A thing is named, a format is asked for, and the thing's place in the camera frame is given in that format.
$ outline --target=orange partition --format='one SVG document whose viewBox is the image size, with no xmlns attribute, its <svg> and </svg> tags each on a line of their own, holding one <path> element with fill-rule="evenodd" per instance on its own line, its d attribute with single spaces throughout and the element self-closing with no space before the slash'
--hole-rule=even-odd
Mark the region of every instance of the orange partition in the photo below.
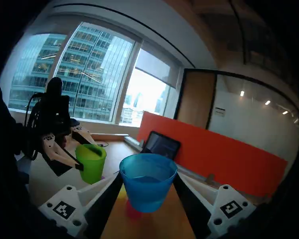
<svg viewBox="0 0 299 239">
<path fill-rule="evenodd" d="M 271 196 L 287 166 L 285 160 L 262 149 L 144 112 L 137 140 L 147 140 L 152 130 L 181 142 L 177 164 L 204 177 L 214 174 L 216 182 L 254 196 Z"/>
</svg>

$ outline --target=plastic cup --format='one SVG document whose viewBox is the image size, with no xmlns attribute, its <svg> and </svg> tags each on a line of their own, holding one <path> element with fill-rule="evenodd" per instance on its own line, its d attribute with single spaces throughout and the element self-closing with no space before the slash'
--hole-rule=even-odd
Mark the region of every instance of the plastic cup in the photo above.
<svg viewBox="0 0 299 239">
<path fill-rule="evenodd" d="M 154 212 L 165 200 L 177 167 L 164 156 L 140 153 L 123 159 L 120 173 L 132 207 L 139 212 Z"/>
<path fill-rule="evenodd" d="M 83 144 L 75 149 L 77 160 L 83 164 L 80 171 L 83 181 L 94 184 L 101 180 L 106 157 L 106 151 L 97 145 Z"/>
</svg>

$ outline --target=laptop screen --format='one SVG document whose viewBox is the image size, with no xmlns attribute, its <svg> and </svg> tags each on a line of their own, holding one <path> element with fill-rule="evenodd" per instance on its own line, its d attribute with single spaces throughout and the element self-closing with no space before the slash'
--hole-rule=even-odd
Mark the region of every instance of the laptop screen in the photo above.
<svg viewBox="0 0 299 239">
<path fill-rule="evenodd" d="M 179 147 L 178 141 L 152 131 L 142 153 L 155 153 L 174 160 Z"/>
</svg>

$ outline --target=green cup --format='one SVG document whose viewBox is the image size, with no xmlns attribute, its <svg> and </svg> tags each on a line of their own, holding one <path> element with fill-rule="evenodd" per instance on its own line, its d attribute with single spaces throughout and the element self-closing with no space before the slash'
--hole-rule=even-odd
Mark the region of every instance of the green cup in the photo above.
<svg viewBox="0 0 299 239">
<path fill-rule="evenodd" d="M 93 144 L 83 144 L 75 149 L 75 154 L 84 167 L 84 170 L 80 171 L 83 181 L 89 184 L 100 181 L 106 157 L 104 148 Z"/>
</svg>

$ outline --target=glass skyscraper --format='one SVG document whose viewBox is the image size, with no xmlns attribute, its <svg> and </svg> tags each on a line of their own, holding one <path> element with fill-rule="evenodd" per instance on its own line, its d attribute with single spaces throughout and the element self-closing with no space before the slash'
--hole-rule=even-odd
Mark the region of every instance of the glass skyscraper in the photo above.
<svg viewBox="0 0 299 239">
<path fill-rule="evenodd" d="M 31 37 L 13 77 L 10 108 L 25 110 L 31 95 L 45 91 L 65 38 L 60 34 Z M 63 94 L 70 97 L 71 116 L 112 120 L 132 47 L 132 41 L 110 34 L 103 28 L 85 23 L 80 25 L 63 50 L 55 71 L 55 76 L 63 81 Z"/>
</svg>

